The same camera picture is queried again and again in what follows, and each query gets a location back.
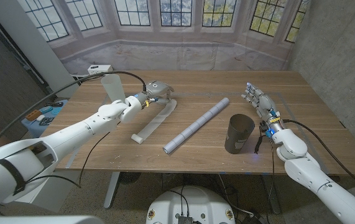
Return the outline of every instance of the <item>black band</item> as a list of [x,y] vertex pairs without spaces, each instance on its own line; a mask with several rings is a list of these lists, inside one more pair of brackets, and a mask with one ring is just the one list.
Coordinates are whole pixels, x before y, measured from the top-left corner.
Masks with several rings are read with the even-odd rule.
[[10,174],[14,177],[14,180],[17,182],[17,186],[14,190],[13,195],[16,195],[19,192],[23,191],[25,189],[25,181],[21,173],[17,170],[17,168],[6,159],[0,159],[0,165],[6,168],[7,171],[9,171]]

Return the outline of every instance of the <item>blue component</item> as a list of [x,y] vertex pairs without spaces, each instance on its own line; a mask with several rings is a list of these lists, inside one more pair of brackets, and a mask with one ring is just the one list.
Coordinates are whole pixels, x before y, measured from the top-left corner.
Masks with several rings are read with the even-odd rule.
[[271,133],[270,133],[270,130],[268,129],[268,130],[266,130],[265,131],[265,135],[268,137],[268,138],[271,138]]

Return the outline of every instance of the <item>white pipe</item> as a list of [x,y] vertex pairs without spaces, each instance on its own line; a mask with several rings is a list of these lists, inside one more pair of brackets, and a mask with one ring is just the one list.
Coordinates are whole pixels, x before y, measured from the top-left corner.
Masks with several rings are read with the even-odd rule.
[[194,123],[192,123],[186,130],[178,134],[173,140],[171,140],[166,146],[164,146],[164,151],[167,154],[172,153],[179,145],[181,145],[185,140],[190,138],[191,135],[195,133],[200,127],[202,127],[206,122],[212,119],[216,114],[218,114],[222,109],[224,109],[229,103],[228,98],[222,99],[218,104],[216,104],[212,109],[198,118]]

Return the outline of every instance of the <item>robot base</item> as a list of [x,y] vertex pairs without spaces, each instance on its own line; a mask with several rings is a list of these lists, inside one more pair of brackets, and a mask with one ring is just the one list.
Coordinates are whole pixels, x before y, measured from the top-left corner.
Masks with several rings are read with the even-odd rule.
[[[172,189],[181,193],[182,186]],[[231,206],[218,194],[204,187],[188,185],[184,186],[183,196],[187,199],[189,217],[184,218],[184,223],[202,224],[235,224],[235,218]],[[183,200],[183,216],[187,217],[187,204]],[[148,209],[146,224],[180,223],[182,214],[182,201],[180,195],[174,192],[165,192]]]

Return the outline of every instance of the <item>dark cup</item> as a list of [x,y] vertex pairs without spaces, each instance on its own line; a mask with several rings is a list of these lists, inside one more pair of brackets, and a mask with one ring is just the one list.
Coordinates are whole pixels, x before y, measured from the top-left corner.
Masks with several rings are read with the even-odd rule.
[[253,120],[243,114],[235,114],[229,120],[224,147],[231,154],[238,154],[254,129]]

